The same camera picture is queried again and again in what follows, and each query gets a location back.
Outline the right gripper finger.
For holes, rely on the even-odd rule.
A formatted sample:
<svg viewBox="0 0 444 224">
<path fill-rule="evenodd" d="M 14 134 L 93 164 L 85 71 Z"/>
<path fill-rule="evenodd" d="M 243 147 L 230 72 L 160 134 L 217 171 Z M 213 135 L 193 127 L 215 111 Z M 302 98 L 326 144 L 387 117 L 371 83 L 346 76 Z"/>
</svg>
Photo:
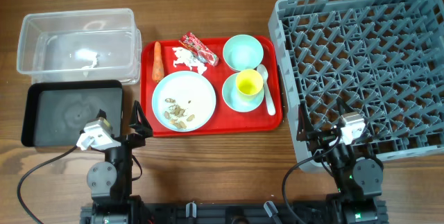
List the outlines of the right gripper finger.
<svg viewBox="0 0 444 224">
<path fill-rule="evenodd" d="M 307 141 L 307 127 L 309 126 L 309 119 L 307 114 L 304 111 L 299 111 L 298 114 L 298 133 L 297 140 L 298 141 Z"/>
<path fill-rule="evenodd" d="M 336 99 L 336 105 L 340 116 L 351 113 L 351 107 L 342 98 Z"/>
</svg>

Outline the yellow cup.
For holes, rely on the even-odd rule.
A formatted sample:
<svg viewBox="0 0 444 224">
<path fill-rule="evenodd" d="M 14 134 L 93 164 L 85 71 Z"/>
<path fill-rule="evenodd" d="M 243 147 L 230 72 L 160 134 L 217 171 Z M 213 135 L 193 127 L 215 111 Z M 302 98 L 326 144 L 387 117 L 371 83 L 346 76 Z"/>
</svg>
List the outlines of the yellow cup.
<svg viewBox="0 0 444 224">
<path fill-rule="evenodd" d="M 264 81 L 258 71 L 245 69 L 237 74 L 235 85 L 239 97 L 244 101 L 251 101 L 261 92 Z"/>
</svg>

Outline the white plastic spoon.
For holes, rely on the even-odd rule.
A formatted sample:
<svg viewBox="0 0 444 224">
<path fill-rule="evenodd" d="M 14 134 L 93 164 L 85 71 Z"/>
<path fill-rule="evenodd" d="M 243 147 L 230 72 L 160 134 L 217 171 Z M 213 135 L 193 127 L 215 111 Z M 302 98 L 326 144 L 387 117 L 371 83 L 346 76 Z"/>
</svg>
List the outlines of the white plastic spoon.
<svg viewBox="0 0 444 224">
<path fill-rule="evenodd" d="M 270 93 L 270 89 L 268 88 L 268 72 L 266 67 L 263 64 L 260 64 L 257 67 L 257 72 L 261 75 L 263 80 L 263 88 L 264 88 L 264 97 L 266 100 L 266 108 L 269 115 L 273 116 L 276 113 L 276 109 L 274 106 L 274 102 Z"/>
</svg>

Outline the white tissue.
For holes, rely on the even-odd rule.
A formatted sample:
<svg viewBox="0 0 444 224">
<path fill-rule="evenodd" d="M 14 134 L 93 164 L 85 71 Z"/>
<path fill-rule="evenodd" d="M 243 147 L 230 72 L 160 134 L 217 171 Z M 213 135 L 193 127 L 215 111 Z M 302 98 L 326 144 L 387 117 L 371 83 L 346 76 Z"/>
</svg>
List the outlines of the white tissue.
<svg viewBox="0 0 444 224">
<path fill-rule="evenodd" d="M 173 47 L 174 55 L 176 60 L 173 61 L 173 66 L 177 67 L 178 64 L 184 64 L 192 70 L 194 67 L 197 68 L 197 72 L 203 75 L 207 71 L 207 67 L 203 62 L 194 56 L 194 54 L 188 49 L 182 47 Z"/>
</svg>

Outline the light blue small bowl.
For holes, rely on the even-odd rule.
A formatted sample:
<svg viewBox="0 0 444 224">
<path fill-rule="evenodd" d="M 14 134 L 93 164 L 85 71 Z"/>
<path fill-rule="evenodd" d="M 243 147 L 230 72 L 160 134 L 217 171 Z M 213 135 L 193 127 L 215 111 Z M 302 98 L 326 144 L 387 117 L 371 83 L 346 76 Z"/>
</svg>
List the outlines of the light blue small bowl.
<svg viewBox="0 0 444 224">
<path fill-rule="evenodd" d="M 251 101 L 245 101 L 240 98 L 236 87 L 237 74 L 232 74 L 227 78 L 222 87 L 222 96 L 225 104 L 236 112 L 251 112 L 258 108 L 264 99 L 264 90 Z"/>
</svg>

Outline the red snack wrapper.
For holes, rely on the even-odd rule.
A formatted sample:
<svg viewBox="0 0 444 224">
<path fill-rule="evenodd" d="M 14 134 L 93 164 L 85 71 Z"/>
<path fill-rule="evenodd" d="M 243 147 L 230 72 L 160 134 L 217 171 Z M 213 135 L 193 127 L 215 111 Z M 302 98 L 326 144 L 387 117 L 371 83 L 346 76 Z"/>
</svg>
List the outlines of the red snack wrapper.
<svg viewBox="0 0 444 224">
<path fill-rule="evenodd" d="M 213 67 L 219 63 L 218 56 L 204 45 L 192 32 L 188 32 L 179 39 L 179 43 L 191 51 L 202 63 L 207 63 Z"/>
</svg>

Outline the mint green bowl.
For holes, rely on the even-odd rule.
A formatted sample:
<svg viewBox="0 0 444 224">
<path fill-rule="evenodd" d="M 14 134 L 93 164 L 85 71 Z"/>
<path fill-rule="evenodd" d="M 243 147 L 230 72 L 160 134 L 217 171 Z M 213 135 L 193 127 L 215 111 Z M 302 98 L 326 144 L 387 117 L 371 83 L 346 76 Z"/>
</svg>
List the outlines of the mint green bowl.
<svg viewBox="0 0 444 224">
<path fill-rule="evenodd" d="M 223 46 L 223 59 L 235 72 L 255 69 L 262 63 L 264 48 L 256 37 L 235 35 Z"/>
</svg>

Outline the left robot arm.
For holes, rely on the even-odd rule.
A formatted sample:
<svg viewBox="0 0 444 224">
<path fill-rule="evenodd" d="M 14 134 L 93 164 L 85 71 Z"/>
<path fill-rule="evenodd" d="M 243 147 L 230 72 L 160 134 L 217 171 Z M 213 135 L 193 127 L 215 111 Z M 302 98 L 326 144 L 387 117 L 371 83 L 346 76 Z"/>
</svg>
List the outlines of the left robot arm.
<svg viewBox="0 0 444 224">
<path fill-rule="evenodd" d="M 153 136 L 138 101 L 133 104 L 129 127 L 134 130 L 125 136 L 114 137 L 117 147 L 103 151 L 105 160 L 96 163 L 87 174 L 91 189 L 92 206 L 80 212 L 80 224 L 149 224 L 154 217 L 140 196 L 132 195 L 133 164 L 139 162 L 133 150 L 146 145 L 146 138 Z"/>
</svg>

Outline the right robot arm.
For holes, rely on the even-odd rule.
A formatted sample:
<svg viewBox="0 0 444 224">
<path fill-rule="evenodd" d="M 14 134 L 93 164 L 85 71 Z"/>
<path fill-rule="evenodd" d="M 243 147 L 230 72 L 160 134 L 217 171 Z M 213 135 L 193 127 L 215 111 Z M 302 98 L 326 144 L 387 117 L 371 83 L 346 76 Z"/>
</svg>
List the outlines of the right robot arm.
<svg viewBox="0 0 444 224">
<path fill-rule="evenodd" d="M 338 189 L 326 196 L 328 223 L 381 223 L 377 197 L 382 194 L 383 164 L 375 156 L 357 157 L 353 143 L 360 139 L 366 122 L 344 100 L 338 98 L 339 122 L 329 130 L 316 130 L 311 124 L 307 106 L 299 107 L 298 134 L 319 150 L 313 158 L 326 161 Z"/>
</svg>

